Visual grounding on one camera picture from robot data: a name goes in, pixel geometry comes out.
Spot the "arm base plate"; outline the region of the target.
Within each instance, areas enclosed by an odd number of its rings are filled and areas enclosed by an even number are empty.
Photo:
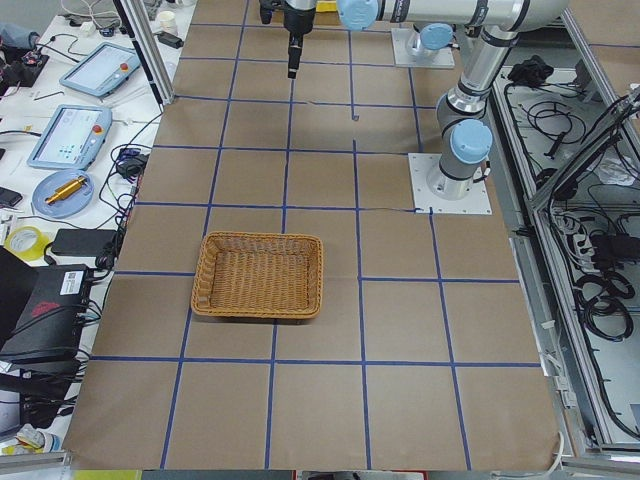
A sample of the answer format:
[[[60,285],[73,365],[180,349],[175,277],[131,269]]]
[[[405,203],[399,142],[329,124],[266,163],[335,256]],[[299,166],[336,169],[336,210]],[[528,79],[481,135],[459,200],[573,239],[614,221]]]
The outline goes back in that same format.
[[[454,38],[449,24],[432,23],[415,28],[391,30],[394,62],[398,67],[453,69],[454,57],[450,44]]]
[[[414,210],[421,214],[491,215],[486,183],[477,168],[467,180],[452,180],[440,169],[440,154],[409,153]]]

